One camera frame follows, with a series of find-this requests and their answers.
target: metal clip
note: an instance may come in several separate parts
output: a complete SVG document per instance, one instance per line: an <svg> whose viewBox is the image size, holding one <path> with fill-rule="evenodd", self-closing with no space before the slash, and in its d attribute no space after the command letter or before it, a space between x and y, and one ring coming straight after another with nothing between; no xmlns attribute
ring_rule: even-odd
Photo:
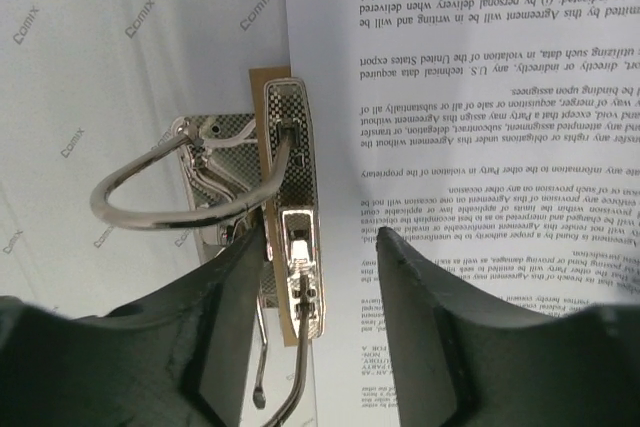
<svg viewBox="0 0 640 427"><path fill-rule="evenodd" d="M275 152L285 134L293 139L290 163L280 189L271 200L277 212L271 244L278 246L285 263L287 303L293 330L300 331L301 298L309 306L308 338L324 331L325 302L319 250L318 194L311 113L304 83L287 78L269 81L264 87L265 136L273 168ZM302 292L301 276L307 281Z"/></svg>

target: cardboard strip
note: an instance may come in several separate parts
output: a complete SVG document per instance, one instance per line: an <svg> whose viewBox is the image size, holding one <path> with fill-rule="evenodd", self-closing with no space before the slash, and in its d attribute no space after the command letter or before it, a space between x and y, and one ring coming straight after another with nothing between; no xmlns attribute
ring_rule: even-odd
<svg viewBox="0 0 640 427"><path fill-rule="evenodd" d="M264 86L270 80L283 79L291 77L291 67L266 67L249 70L249 79L251 81L251 94L253 96L253 106L256 114L256 133L258 137L258 151L260 152L260 170L262 178L265 179L269 175L269 158L267 157L267 139L265 137L266 119L264 104ZM278 311L280 317L280 326L282 329L282 338L286 347L297 345L297 338L293 325L289 317L288 301L287 301L287 283L286 283L286 267L282 258L282 248L278 244L279 239L273 235L276 229L276 213L273 202L267 202L266 206L267 225L269 228L269 241L273 246L273 270L276 281L276 293L278 295Z"/></svg>

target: white surface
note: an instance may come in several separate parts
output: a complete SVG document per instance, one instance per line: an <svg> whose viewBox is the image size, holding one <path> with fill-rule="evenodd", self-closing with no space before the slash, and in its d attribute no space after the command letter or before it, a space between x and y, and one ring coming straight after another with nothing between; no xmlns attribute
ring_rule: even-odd
<svg viewBox="0 0 640 427"><path fill-rule="evenodd" d="M412 0L379 0L399 2L404 6L405 16L417 17L420 11L408 12L406 1ZM428 0L433 10L424 15L436 15L436 4L439 0ZM376 199L403 199L407 197L437 197L447 195L449 187L470 187L490 185L506 187L510 184L538 185L542 183L557 184L576 182L586 186L598 187L638 187L637 177L611 175L476 175L469 176L431 176L429 180L408 178L371 178L361 175L364 171L385 171L389 168L400 169L432 169L435 167L472 168L478 170L482 166L549 166L549 165L604 165L617 166L623 169L639 166L640 149L637 143L582 144L559 143L547 144L476 144L469 147L451 145L430 147L398 147L363 148L361 137L365 128L360 123L361 108L384 106L388 104L421 104L443 102L453 104L461 102L479 102L484 100L508 100L511 88L530 88L539 86L567 86L584 84L596 86L615 85L633 88L632 110L638 112L638 71L621 68L614 74L586 74L579 68L555 76L540 73L522 75L515 72L515 67L507 74L471 77L469 66L466 74L461 76L435 76L418 79L386 78L361 81L360 59L410 55L444 55L471 54L475 52L506 52L583 49L591 51L594 46L600 48L632 48L634 54L629 60L639 61L638 31L640 23L638 15L610 17L595 20L587 17L591 6L583 7L581 20L564 18L564 9L575 7L571 3L565 7L558 5L560 17L557 21L532 20L496 22L492 24L458 24L451 22L441 26L418 24L396 28L395 19L392 27L384 30L373 28L374 17L392 18L379 13L377 15L359 16L359 6L371 5L373 2L361 0L287 0L287 16L289 25L289 46L293 75L302 77L307 84L309 101L313 108L314 132L316 137L317 174L319 179L319 204L322 225L321 249L326 276L327 292L327 327L324 336L316 342L314 348L318 422L322 426L346 427L357 426L395 426L398 425L396 409L385 407L361 407L363 395L361 389L369 387L384 389L393 387L392 376L362 376L362 352L372 346L386 345L384 332L361 333L361 302L379 296L376 282L361 282L361 265L365 261L375 261L374 244L363 243L361 239L361 208L363 201ZM638 6L638 1L609 0L604 6ZM489 9L500 12L502 9ZM521 10L533 9L524 4ZM478 8L464 10L484 16L487 10L479 12ZM452 17L459 10L448 12ZM370 30L360 26L362 18L371 19ZM388 116L379 114L379 118ZM395 139L406 135L395 136ZM389 215L398 219L401 215ZM573 241L551 242L541 240L464 240L464 241L415 241L412 242L427 257L434 259L459 257L491 258L499 255L549 255L572 258L572 250L603 251L625 254L638 260L634 246L613 243L587 243ZM598 285L577 285L572 282L548 283L535 282L531 279L523 281L490 280L477 282L496 295L538 295L559 296L562 304L564 298L587 301L632 300L622 291Z"/></svg>
<svg viewBox="0 0 640 427"><path fill-rule="evenodd" d="M289 60L284 0L263 2L254 18L261 1L151 0L129 37L149 0L0 0L0 295L103 315L199 265L191 236L111 230L91 214L89 195L166 140L176 117L252 112L248 69ZM114 202L188 208L177 158L125 184ZM264 415L294 366L293 349L271 335ZM307 390L300 425L313 425ZM245 425L262 418L253 410L249 395Z"/></svg>

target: metal loop handle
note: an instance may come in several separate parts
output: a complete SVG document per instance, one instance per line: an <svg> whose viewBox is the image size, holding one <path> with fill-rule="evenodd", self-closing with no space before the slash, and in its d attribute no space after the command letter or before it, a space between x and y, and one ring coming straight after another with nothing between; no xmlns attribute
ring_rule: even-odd
<svg viewBox="0 0 640 427"><path fill-rule="evenodd" d="M293 144L291 135L283 136L269 177L251 192L237 199L203 210L185 212L132 212L109 204L109 196L126 180L140 173L175 149L198 141L193 125L185 125L178 134L156 149L138 157L100 182L91 193L91 211L107 224L131 230L167 230L207 227L251 212L273 197L284 180L289 153Z"/></svg>

